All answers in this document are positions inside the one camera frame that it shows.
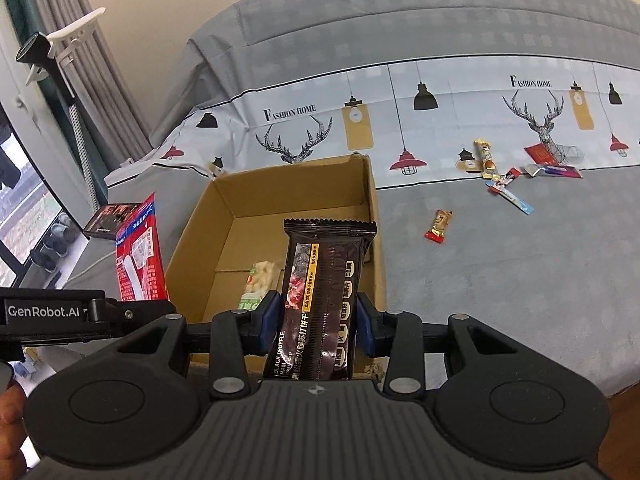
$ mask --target wooden floor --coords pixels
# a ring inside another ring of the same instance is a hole
[[[600,468],[612,480],[640,479],[640,384],[609,399],[611,424],[600,447]]]

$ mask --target black snack package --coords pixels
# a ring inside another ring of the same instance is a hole
[[[285,220],[289,235],[284,318],[264,377],[325,381],[353,373],[351,327],[364,256],[375,222]]]

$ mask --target black mechanical arm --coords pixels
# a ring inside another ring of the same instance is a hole
[[[358,344],[389,357],[380,392],[369,380],[252,384],[244,356],[270,350],[283,309],[274,291],[255,311],[199,324],[167,301],[95,290],[0,297],[2,359],[21,358],[20,346],[119,338],[30,395],[24,420],[43,460],[28,480],[606,478],[600,391],[466,314],[427,324],[359,294]],[[198,353],[209,355],[206,402],[185,379]],[[436,390],[425,353],[444,356]]]

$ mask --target red and blue package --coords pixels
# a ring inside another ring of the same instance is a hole
[[[167,300],[156,206],[151,194],[116,234],[116,269],[122,301]]]

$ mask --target human hand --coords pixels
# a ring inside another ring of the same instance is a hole
[[[22,423],[22,410],[27,396],[17,382],[0,395],[0,480],[17,480],[27,463],[20,447],[27,437]]]

